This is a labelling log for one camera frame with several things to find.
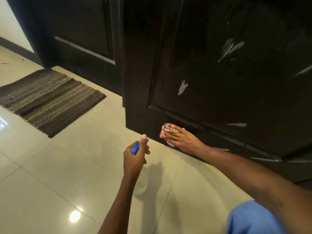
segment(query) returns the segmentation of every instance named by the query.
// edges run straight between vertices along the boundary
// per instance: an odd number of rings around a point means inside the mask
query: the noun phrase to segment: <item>glossy floor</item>
[[[0,86],[41,67],[0,47]],[[123,176],[122,98],[107,95],[53,138],[0,107],[0,234],[96,234]],[[212,166],[153,140],[146,191],[133,196],[129,233],[224,233],[230,210],[250,197]]]

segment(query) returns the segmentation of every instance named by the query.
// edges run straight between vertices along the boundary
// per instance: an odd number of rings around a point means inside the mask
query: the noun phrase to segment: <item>person's leg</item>
[[[234,208],[228,217],[226,234],[287,234],[280,221],[256,201]]]

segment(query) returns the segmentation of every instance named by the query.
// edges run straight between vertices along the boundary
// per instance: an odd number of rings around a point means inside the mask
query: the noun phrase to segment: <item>forearm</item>
[[[311,228],[306,223],[312,216],[310,192],[269,169],[232,153],[204,145],[195,155],[216,167],[239,188],[269,209],[291,233],[311,231],[306,229]]]
[[[123,177],[117,196],[98,234],[126,234],[135,181]]]

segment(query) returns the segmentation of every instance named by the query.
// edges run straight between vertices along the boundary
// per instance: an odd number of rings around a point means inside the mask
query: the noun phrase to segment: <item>person's left arm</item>
[[[146,145],[147,136],[140,140],[140,147],[136,155],[131,153],[138,142],[134,142],[124,151],[124,176],[115,201],[111,206],[98,234],[126,234],[128,231],[129,214],[133,189],[144,164],[145,154],[150,154]]]

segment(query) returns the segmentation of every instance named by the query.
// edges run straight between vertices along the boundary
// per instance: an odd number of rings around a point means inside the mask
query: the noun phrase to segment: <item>doormat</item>
[[[42,69],[0,87],[0,106],[55,136],[106,98],[84,83],[52,69]]]

